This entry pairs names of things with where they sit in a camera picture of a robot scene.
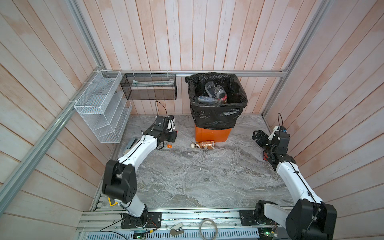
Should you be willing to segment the clear long label bottle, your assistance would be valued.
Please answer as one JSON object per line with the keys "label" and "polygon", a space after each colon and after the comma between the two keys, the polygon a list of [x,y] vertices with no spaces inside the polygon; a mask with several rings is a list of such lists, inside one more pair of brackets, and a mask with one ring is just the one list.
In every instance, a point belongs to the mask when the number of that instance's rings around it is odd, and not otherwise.
{"label": "clear long label bottle", "polygon": [[199,96],[198,97],[199,104],[222,104],[223,101],[220,99],[207,97],[207,96]]}

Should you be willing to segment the small brown tea bottle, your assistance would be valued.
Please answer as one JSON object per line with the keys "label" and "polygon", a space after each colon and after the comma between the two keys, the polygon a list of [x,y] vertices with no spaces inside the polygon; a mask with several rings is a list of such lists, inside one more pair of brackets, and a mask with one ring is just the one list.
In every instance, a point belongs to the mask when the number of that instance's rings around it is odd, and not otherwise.
{"label": "small brown tea bottle", "polygon": [[191,144],[192,149],[204,149],[204,150],[214,150],[216,148],[216,143],[214,141],[202,141]]}

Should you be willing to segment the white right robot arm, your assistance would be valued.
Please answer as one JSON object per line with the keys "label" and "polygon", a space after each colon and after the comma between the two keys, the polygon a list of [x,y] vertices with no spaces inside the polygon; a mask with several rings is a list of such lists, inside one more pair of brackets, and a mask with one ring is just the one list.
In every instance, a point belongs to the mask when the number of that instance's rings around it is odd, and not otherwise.
{"label": "white right robot arm", "polygon": [[254,131],[252,139],[263,149],[263,159],[283,179],[295,203],[287,211],[273,202],[259,201],[254,213],[256,222],[275,222],[286,229],[292,240],[333,239],[337,210],[312,190],[294,158],[288,155],[290,134],[285,127],[276,126],[270,135]]}

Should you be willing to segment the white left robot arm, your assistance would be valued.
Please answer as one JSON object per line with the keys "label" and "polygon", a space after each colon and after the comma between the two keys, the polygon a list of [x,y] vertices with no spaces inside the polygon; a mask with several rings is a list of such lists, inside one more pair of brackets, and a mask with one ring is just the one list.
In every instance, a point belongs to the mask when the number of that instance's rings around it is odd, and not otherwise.
{"label": "white left robot arm", "polygon": [[137,144],[118,160],[106,164],[102,193],[109,198],[111,206],[123,209],[123,219],[136,228],[147,227],[148,207],[137,196],[136,172],[141,163],[159,145],[174,143],[177,137],[174,116],[157,116],[153,124],[143,132]]}

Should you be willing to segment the red white small bottle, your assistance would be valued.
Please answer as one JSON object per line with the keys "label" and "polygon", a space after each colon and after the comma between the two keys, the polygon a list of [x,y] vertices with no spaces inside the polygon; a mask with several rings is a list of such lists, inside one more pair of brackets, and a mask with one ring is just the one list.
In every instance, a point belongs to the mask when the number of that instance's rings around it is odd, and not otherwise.
{"label": "red white small bottle", "polygon": [[228,95],[224,89],[224,87],[217,85],[215,87],[215,95],[216,98],[219,100],[220,103],[227,103]]}

